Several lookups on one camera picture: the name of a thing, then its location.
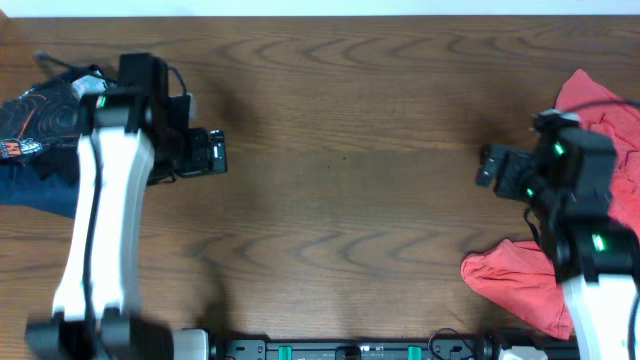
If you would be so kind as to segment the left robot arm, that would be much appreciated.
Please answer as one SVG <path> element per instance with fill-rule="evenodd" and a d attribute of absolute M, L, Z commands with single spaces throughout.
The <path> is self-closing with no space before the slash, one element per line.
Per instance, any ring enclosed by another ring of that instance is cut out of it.
<path fill-rule="evenodd" d="M 146 187 L 228 169 L 224 133 L 192 127 L 194 97 L 170 94 L 176 75 L 152 54 L 124 54 L 115 86 L 81 97 L 71 248 L 50 319 L 32 320 L 25 330 L 39 359 L 221 355 L 207 331 L 172 330 L 141 313 L 138 251 Z"/>

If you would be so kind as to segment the black printed cycling jersey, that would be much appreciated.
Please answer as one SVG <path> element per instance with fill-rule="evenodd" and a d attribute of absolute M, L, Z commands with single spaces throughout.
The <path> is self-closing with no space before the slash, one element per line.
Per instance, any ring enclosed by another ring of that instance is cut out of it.
<path fill-rule="evenodd" d="M 75 128 L 80 98 L 106 90 L 96 65 L 68 70 L 1 106 L 1 164 L 31 167 L 40 179 L 79 179 Z"/>

